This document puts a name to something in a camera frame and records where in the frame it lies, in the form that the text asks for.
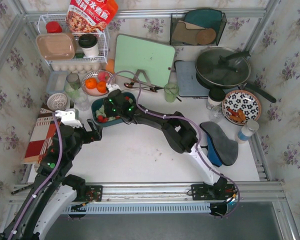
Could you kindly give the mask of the striped orange cloth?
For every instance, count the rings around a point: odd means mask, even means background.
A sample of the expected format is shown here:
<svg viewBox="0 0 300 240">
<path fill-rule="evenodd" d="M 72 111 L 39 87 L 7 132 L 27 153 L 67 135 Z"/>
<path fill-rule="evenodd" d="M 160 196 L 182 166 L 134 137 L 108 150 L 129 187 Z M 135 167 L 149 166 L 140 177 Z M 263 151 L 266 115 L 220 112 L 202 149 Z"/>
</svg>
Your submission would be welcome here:
<svg viewBox="0 0 300 240">
<path fill-rule="evenodd" d="M 46 155 L 48 148 L 52 145 L 55 133 L 56 125 L 53 119 L 53 111 L 43 103 L 36 119 L 23 163 L 39 164 Z"/>
</svg>

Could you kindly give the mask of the beige food container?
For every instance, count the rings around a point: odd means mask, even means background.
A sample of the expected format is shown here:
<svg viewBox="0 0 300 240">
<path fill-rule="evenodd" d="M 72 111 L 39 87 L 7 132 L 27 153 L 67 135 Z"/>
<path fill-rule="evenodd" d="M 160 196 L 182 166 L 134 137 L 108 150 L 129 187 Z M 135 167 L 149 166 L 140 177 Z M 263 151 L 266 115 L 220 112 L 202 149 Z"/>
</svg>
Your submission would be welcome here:
<svg viewBox="0 0 300 240">
<path fill-rule="evenodd" d="M 77 51 L 75 37 L 71 33 L 47 33 L 36 37 L 41 56 L 47 61 L 65 61 L 74 58 Z"/>
</svg>

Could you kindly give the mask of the green tinted glass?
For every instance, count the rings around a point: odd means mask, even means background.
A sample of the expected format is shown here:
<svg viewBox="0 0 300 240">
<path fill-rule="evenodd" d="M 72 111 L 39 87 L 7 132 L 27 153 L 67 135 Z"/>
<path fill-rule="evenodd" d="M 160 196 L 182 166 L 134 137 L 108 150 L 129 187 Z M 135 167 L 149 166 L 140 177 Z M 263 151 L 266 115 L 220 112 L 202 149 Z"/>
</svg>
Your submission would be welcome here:
<svg viewBox="0 0 300 240">
<path fill-rule="evenodd" d="M 66 76 L 64 91 L 71 99 L 76 99 L 80 95 L 81 88 L 80 77 L 77 73 L 70 73 Z"/>
</svg>

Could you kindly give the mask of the fruit bowl plate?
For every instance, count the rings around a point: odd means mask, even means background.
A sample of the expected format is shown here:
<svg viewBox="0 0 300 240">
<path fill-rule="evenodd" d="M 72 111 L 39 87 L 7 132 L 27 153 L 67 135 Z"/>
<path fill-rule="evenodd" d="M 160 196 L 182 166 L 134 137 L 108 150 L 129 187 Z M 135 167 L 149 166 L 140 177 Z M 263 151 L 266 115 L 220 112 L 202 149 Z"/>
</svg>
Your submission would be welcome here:
<svg viewBox="0 0 300 240">
<path fill-rule="evenodd" d="M 92 71 L 82 79 L 82 90 L 89 96 L 103 96 L 109 92 L 106 82 L 112 77 L 113 74 L 106 70 Z"/>
</svg>

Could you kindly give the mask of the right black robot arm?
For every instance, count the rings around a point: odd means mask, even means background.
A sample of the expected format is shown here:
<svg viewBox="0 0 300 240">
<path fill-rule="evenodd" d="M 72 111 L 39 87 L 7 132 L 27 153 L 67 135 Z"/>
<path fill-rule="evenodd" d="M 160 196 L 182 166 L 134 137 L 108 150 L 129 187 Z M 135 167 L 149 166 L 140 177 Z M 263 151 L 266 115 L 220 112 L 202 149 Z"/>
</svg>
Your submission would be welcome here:
<svg viewBox="0 0 300 240">
<path fill-rule="evenodd" d="M 226 190 L 227 178 L 212 165 L 200 147 L 202 134 L 199 127 L 178 111 L 164 114 L 150 110 L 138 103 L 138 98 L 128 101 L 121 90 L 117 89 L 103 99 L 105 114 L 119 116 L 126 123 L 146 125 L 163 132 L 169 146 L 177 153 L 188 153 L 193 163 L 203 173 L 203 184 L 208 193 L 220 195 Z"/>
</svg>

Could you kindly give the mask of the white bottle silver cap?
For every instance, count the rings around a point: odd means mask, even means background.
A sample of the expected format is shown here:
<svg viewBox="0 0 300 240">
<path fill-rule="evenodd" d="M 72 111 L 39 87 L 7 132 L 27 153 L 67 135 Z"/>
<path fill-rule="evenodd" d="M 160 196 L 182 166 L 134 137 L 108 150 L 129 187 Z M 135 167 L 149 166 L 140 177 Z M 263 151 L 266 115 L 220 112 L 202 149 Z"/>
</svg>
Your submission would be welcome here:
<svg viewBox="0 0 300 240">
<path fill-rule="evenodd" d="M 239 144 L 244 144 L 247 142 L 252 135 L 256 133 L 256 131 L 259 129 L 259 123 L 255 120 L 249 119 L 245 125 L 238 131 L 238 133 L 235 135 L 235 140 Z"/>
</svg>

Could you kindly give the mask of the red lid jar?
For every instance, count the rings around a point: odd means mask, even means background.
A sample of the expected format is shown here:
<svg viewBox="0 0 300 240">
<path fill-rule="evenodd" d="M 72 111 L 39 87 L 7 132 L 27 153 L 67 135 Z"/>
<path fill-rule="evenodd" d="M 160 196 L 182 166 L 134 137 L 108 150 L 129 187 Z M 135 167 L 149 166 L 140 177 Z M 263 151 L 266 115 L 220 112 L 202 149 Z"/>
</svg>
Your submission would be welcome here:
<svg viewBox="0 0 300 240">
<path fill-rule="evenodd" d="M 48 34 L 61 33 L 63 31 L 61 25 L 57 21 L 50 21 L 45 25 Z"/>
</svg>

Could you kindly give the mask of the egg tray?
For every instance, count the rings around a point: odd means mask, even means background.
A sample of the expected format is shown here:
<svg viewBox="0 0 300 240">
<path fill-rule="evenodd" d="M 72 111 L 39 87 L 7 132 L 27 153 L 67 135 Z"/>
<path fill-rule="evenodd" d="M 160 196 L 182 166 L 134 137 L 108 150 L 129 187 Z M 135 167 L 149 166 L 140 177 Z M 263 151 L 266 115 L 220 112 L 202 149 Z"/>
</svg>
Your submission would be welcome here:
<svg viewBox="0 0 300 240">
<path fill-rule="evenodd" d="M 54 71 L 65 71 L 69 73 L 90 73 L 98 71 L 103 67 L 102 63 L 66 63 L 66 62 L 55 62 L 51 64 Z"/>
</svg>

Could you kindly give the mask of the clear plastic cup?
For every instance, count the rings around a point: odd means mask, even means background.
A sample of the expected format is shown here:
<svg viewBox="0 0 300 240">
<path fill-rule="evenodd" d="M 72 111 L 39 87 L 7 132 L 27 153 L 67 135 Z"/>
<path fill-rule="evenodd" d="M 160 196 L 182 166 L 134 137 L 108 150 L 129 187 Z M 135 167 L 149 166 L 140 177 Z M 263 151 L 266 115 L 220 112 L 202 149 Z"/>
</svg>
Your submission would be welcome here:
<svg viewBox="0 0 300 240">
<path fill-rule="evenodd" d="M 79 93 L 79 95 L 74 99 L 74 104 L 76 108 L 81 111 L 87 111 L 91 106 L 88 95 L 84 92 Z"/>
</svg>

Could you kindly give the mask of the teal storage basket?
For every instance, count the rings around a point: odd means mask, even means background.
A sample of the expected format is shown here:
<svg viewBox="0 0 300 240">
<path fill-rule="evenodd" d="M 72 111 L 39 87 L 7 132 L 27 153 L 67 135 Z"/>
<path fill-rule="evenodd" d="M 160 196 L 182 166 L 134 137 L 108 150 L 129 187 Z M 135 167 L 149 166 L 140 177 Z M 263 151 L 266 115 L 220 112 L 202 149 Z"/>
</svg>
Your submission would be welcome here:
<svg viewBox="0 0 300 240">
<path fill-rule="evenodd" d="M 114 100 L 108 96 L 95 100 L 91 105 L 91 112 L 93 121 L 103 128 L 120 123 L 130 124 L 118 115 L 119 111 L 114 106 Z"/>
</svg>

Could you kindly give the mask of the black mesh organizer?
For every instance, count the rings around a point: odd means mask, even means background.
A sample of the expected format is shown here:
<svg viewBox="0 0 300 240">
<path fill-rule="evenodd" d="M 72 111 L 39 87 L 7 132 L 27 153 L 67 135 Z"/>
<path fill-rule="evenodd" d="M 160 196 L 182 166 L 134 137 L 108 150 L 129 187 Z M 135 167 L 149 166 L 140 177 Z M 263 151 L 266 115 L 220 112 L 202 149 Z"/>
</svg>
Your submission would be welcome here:
<svg viewBox="0 0 300 240">
<path fill-rule="evenodd" d="M 227 23 L 226 14 L 212 8 L 187 12 L 170 20 L 169 44 L 172 46 L 218 46 Z"/>
</svg>

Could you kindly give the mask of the grey blue cloth pad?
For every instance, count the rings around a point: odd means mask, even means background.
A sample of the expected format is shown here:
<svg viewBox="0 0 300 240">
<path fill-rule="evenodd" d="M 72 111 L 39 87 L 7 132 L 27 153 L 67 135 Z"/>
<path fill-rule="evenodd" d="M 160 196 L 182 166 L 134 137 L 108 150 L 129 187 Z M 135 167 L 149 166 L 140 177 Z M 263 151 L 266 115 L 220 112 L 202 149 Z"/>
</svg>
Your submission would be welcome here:
<svg viewBox="0 0 300 240">
<path fill-rule="evenodd" d="M 229 139 L 215 122 L 202 122 L 199 127 L 206 134 L 207 145 L 202 148 L 207 150 L 209 161 L 216 167 L 232 166 L 238 158 L 238 143 Z"/>
</svg>

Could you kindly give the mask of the red snack bag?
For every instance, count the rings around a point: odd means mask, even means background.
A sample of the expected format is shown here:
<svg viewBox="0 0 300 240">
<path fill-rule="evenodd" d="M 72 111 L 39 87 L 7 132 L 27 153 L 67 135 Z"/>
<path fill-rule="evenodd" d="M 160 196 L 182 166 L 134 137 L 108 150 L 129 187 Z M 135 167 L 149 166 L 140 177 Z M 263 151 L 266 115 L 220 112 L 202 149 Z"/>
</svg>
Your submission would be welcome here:
<svg viewBox="0 0 300 240">
<path fill-rule="evenodd" d="M 114 0 L 72 0 L 65 22 L 73 33 L 96 33 L 105 30 L 119 6 Z"/>
</svg>

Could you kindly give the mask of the white cup black lid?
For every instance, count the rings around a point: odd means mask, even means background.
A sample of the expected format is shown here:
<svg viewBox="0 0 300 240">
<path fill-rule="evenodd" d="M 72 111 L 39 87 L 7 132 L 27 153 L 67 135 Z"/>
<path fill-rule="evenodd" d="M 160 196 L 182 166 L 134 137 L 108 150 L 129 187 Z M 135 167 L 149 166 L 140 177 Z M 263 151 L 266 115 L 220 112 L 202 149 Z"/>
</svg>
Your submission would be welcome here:
<svg viewBox="0 0 300 240">
<path fill-rule="evenodd" d="M 78 39 L 78 45 L 87 57 L 97 57 L 99 55 L 98 39 L 93 34 L 86 33 L 81 35 Z"/>
</svg>

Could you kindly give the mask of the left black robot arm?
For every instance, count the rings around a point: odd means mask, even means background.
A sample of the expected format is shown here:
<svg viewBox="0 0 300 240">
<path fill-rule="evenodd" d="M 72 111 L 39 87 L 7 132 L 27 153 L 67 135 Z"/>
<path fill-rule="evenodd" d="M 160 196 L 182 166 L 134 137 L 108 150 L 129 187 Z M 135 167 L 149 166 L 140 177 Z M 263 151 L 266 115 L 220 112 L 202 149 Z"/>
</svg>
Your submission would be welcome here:
<svg viewBox="0 0 300 240">
<path fill-rule="evenodd" d="M 88 121 L 83 126 L 58 124 L 52 145 L 39 164 L 30 191 L 0 240 L 43 240 L 65 207 L 86 193 L 86 181 L 69 174 L 84 144 L 102 139 L 102 127 Z"/>
</svg>

